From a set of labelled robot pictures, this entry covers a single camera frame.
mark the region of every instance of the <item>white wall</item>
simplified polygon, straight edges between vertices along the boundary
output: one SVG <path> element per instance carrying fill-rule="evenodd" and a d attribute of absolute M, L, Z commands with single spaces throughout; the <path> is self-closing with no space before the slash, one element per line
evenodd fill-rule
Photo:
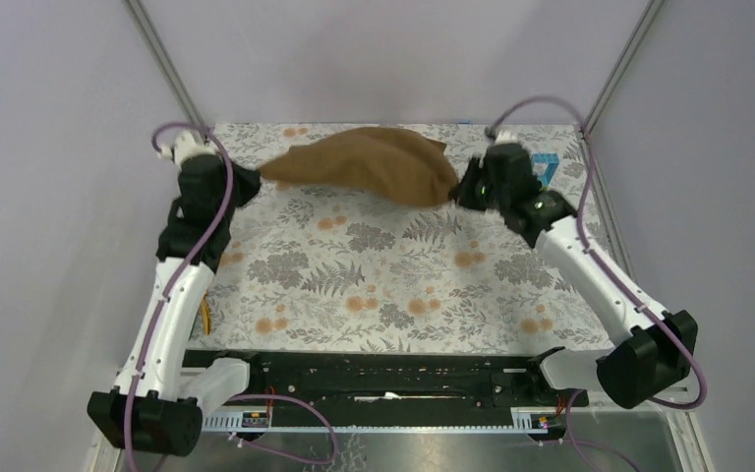
<path fill-rule="evenodd" d="M 587 114 L 647 0 L 144 3 L 206 120 L 487 123 L 536 93 Z"/>
<path fill-rule="evenodd" d="M 700 324 L 717 472 L 755 470 L 755 2 L 667 2 L 594 148 L 642 285 Z"/>
<path fill-rule="evenodd" d="M 0 1 L 0 471 L 76 471 L 140 325 L 181 118 L 119 1 Z"/>

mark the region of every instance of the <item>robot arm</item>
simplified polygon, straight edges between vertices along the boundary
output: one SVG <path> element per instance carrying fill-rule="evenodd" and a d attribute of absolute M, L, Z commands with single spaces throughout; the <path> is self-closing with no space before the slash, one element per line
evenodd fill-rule
<path fill-rule="evenodd" d="M 540 369 L 553 389 L 604 390 L 624 408 L 633 408 L 685 379 L 689 362 L 661 328 L 643 312 L 648 308 L 676 335 L 690 353 L 698 326 L 685 311 L 670 313 L 647 295 L 597 244 L 589 244 L 613 272 L 612 280 L 586 251 L 577 231 L 577 214 L 565 198 L 543 190 L 533 173 L 531 157 L 515 136 L 499 132 L 484 162 L 471 159 L 452 198 L 469 209 L 495 209 L 505 225 L 522 236 L 537 254 L 556 266 L 597 314 L 610 341 L 609 351 L 555 349 L 541 356 Z M 586 237 L 594 237 L 586 231 Z M 633 306 L 618 282 L 642 301 Z"/>
<path fill-rule="evenodd" d="M 172 203 L 158 239 L 151 300 L 135 345 L 111 391 L 91 395 L 87 413 L 114 446 L 123 448 L 124 405 L 133 376 L 140 376 L 132 412 L 134 449 L 183 456 L 198 441 L 203 418 L 248 386 L 250 366 L 238 359 L 218 359 L 186 384 L 181 367 L 198 306 L 230 241 L 233 212 L 259 192 L 261 182 L 258 172 L 233 164 L 233 193 L 223 219 L 172 280 L 215 218 L 226 177 L 221 157 L 194 133 L 182 132 L 174 146 L 164 147 L 160 155 L 180 168 L 181 195 Z M 162 310 L 150 329 L 152 314 L 161 302 Z M 150 343 L 138 369 L 147 337 Z"/>

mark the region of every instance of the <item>metal floor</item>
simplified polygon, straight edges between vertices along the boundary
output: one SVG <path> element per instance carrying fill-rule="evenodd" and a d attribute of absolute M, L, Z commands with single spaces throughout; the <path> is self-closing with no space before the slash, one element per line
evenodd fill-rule
<path fill-rule="evenodd" d="M 627 454 L 644 472 L 681 471 L 668 423 L 656 412 L 575 413 L 572 428 L 579 440 L 608 445 Z M 188 457 L 171 457 L 162 472 L 487 472 L 487 471 L 589 471 L 568 445 L 513 447 L 532 443 L 524 435 L 459 434 L 347 434 L 339 435 L 342 448 L 329 466 L 304 466 L 288 459 L 228 442 L 226 435 L 202 436 Z M 322 458 L 330 450 L 326 435 L 269 434 L 265 445 L 290 453 Z M 630 467 L 610 453 L 585 448 L 606 472 Z M 152 470 L 156 457 L 139 454 L 141 470 Z M 117 472 L 128 471 L 121 460 Z"/>

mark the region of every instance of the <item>table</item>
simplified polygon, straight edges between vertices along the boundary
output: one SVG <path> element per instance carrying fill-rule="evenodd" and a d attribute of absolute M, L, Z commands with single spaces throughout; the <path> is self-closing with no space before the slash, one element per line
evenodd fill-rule
<path fill-rule="evenodd" d="M 219 124 L 243 166 L 354 124 Z M 447 143 L 459 175 L 488 145 L 483 126 L 408 125 Z M 512 126 L 531 152 L 555 152 L 551 186 L 577 204 L 585 165 L 572 126 Z M 589 229 L 608 233 L 590 198 Z M 611 347 L 598 318 L 556 268 L 495 213 L 409 209 L 359 191 L 266 182 L 237 211 L 189 347 L 530 355 Z"/>

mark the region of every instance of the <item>brown towel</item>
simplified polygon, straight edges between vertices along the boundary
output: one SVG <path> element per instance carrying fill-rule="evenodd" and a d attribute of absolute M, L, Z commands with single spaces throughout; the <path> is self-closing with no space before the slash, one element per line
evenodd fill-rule
<path fill-rule="evenodd" d="M 458 184 L 445 148 L 410 130 L 357 128 L 292 146 L 259 172 L 278 182 L 360 189 L 402 205 L 436 207 Z"/>

